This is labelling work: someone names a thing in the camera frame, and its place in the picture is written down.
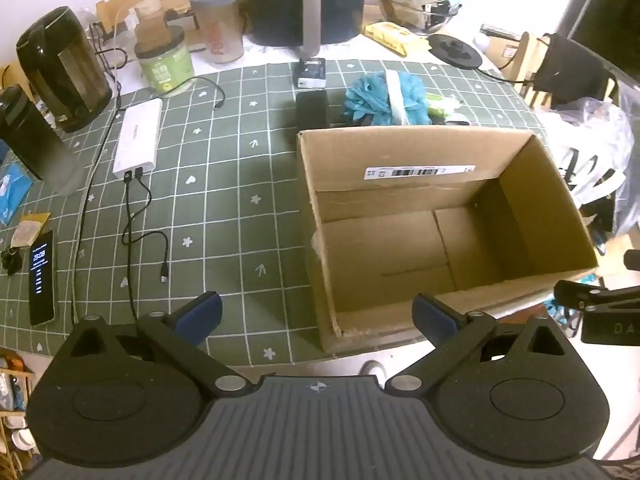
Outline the wooden chair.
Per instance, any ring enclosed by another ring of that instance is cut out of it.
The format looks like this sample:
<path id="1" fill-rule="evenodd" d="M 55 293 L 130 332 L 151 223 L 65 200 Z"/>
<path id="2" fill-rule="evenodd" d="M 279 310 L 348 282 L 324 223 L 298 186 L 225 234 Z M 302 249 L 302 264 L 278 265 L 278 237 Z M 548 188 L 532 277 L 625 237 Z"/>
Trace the wooden chair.
<path id="1" fill-rule="evenodd" d="M 524 32 L 518 41 L 503 40 L 497 54 L 500 73 L 503 78 L 513 81 L 514 89 L 532 109 L 548 110 L 552 96 L 548 92 L 536 90 L 533 79 L 550 46 L 550 37 L 538 37 L 532 32 Z"/>

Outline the grey lid shaker bottle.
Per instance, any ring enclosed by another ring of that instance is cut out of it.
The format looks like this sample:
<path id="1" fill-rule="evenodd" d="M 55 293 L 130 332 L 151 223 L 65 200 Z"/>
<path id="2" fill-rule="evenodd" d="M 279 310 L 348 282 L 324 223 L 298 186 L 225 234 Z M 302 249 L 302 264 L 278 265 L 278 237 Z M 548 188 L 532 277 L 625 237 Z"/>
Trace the grey lid shaker bottle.
<path id="1" fill-rule="evenodd" d="M 190 0 L 209 56 L 227 64 L 244 54 L 240 0 Z"/>

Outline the green label supplement jar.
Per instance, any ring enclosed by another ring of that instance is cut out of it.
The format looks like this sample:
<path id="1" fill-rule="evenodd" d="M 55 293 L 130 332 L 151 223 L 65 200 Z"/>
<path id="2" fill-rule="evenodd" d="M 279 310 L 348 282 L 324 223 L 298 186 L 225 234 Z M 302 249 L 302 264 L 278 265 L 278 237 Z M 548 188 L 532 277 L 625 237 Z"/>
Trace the green label supplement jar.
<path id="1" fill-rule="evenodd" d="M 182 27 L 168 27 L 169 40 L 162 40 L 151 47 L 138 41 L 134 55 L 138 59 L 142 74 L 156 94 L 176 91 L 194 76 L 191 53 L 186 45 L 186 34 Z"/>

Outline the yellow wet wipes pack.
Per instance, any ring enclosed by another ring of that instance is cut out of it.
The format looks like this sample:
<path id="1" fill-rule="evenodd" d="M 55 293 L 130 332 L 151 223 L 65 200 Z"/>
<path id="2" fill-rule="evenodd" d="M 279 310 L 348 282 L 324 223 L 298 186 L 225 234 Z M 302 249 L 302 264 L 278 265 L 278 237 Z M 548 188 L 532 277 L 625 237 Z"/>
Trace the yellow wet wipes pack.
<path id="1" fill-rule="evenodd" d="M 430 45 L 423 37 L 392 22 L 364 25 L 361 33 L 402 58 L 430 50 Z"/>

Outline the white plastic bag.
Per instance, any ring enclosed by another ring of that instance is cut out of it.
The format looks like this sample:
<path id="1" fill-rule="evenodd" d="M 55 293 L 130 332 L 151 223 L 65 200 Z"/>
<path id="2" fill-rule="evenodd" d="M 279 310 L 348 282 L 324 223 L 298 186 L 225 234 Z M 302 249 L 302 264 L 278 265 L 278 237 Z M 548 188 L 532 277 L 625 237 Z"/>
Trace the white plastic bag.
<path id="1" fill-rule="evenodd" d="M 627 114 L 610 100 L 581 98 L 535 115 L 576 207 L 591 218 L 604 200 L 605 229 L 626 234 L 639 218 L 639 207 L 630 202 L 634 133 Z"/>

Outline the green checkered tablecloth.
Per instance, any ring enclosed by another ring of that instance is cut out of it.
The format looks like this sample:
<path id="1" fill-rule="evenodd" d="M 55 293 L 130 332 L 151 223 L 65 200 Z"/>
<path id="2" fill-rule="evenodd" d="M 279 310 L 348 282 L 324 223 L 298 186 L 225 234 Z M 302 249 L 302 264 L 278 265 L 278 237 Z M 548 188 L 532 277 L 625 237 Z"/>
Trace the green checkered tablecloth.
<path id="1" fill-rule="evenodd" d="M 35 182 L 20 206 L 49 217 L 55 318 L 32 327 L 27 272 L 3 275 L 2 346 L 50 356 L 73 312 L 125 324 L 214 290 L 224 316 L 207 351 L 239 366 L 322 359 L 297 206 L 293 70 L 232 68 L 167 100 L 156 167 L 138 182 L 113 174 L 122 120 L 111 110 L 69 136 L 94 174 L 90 191 L 61 196 Z"/>

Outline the black kettle base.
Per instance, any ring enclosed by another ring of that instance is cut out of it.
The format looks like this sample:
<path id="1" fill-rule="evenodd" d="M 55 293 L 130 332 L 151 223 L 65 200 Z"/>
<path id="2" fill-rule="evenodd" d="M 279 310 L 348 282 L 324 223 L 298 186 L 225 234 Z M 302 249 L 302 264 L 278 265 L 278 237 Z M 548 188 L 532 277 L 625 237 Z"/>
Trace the black kettle base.
<path id="1" fill-rule="evenodd" d="M 427 42 L 435 58 L 460 70 L 477 70 L 483 64 L 477 50 L 457 38 L 434 34 L 427 37 Z"/>

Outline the blue mesh bath loofah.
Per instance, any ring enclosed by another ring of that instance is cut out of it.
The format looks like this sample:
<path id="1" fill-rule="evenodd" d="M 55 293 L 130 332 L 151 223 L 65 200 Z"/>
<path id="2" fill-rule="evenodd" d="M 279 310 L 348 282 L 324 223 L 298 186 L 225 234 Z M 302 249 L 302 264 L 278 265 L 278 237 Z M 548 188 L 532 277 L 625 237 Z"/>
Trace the blue mesh bath loofah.
<path id="1" fill-rule="evenodd" d="M 345 91 L 343 115 L 356 126 L 431 125 L 423 81 L 413 74 L 384 70 L 358 78 Z"/>

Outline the black tissue packet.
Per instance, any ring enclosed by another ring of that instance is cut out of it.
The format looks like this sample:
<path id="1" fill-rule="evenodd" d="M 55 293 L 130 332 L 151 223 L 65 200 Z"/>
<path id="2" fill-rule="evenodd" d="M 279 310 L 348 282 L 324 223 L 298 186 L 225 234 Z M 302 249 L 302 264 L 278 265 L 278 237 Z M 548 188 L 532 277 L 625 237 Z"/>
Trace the black tissue packet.
<path id="1" fill-rule="evenodd" d="M 299 89 L 326 88 L 326 60 L 324 58 L 301 58 L 295 71 Z"/>

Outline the black electric kettle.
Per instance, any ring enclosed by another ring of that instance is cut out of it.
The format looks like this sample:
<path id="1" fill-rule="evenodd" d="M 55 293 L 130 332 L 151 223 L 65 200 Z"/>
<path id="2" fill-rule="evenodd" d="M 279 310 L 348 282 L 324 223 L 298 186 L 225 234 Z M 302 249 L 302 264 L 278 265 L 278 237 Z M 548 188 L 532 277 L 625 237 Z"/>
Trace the black electric kettle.
<path id="1" fill-rule="evenodd" d="M 89 125 L 112 98 L 76 14 L 67 6 L 43 15 L 18 38 L 21 68 L 58 126 L 71 133 Z"/>

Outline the open cardboard box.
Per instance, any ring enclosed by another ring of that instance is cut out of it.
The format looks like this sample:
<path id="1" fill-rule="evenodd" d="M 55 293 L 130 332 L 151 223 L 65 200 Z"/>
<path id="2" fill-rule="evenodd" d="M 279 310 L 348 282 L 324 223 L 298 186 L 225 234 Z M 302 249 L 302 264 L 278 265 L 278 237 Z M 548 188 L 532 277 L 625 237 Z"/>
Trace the open cardboard box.
<path id="1" fill-rule="evenodd" d="M 322 348 L 402 344 L 416 295 L 505 315 L 597 258 L 535 133 L 347 127 L 297 137 L 299 208 Z"/>

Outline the black air fryer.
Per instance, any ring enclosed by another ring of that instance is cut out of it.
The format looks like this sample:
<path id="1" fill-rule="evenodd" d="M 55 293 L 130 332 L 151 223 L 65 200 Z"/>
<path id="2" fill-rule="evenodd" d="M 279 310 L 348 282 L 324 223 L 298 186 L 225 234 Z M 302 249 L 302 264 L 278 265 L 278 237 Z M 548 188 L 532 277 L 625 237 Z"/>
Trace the black air fryer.
<path id="1" fill-rule="evenodd" d="M 360 34 L 364 0 L 246 0 L 250 39 L 307 58 Z"/>

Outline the black foam sponge block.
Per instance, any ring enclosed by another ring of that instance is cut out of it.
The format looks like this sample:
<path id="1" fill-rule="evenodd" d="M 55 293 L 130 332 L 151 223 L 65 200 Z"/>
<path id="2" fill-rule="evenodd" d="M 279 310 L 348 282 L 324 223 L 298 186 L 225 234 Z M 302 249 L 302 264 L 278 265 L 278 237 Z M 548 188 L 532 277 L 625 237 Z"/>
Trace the black foam sponge block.
<path id="1" fill-rule="evenodd" d="M 298 131 L 329 129 L 330 107 L 326 90 L 308 90 L 296 96 L 296 128 Z"/>

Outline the white power bank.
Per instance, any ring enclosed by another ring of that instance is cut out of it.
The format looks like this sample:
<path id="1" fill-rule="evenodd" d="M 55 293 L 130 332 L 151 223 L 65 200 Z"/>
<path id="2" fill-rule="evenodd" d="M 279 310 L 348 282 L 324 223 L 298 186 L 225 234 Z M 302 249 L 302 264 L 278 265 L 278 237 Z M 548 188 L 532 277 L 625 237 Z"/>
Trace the white power bank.
<path id="1" fill-rule="evenodd" d="M 117 179 L 138 168 L 144 174 L 155 169 L 162 111 L 161 99 L 136 104 L 126 110 L 114 157 L 113 174 Z"/>

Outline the black smartphone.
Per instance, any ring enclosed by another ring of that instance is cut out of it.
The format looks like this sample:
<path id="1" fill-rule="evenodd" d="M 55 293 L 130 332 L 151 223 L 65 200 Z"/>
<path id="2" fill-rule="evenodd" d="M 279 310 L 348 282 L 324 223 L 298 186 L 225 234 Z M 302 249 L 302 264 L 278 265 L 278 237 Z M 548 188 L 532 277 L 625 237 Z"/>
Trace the black smartphone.
<path id="1" fill-rule="evenodd" d="M 32 327 L 55 318 L 54 233 L 41 233 L 29 251 L 29 322 Z"/>

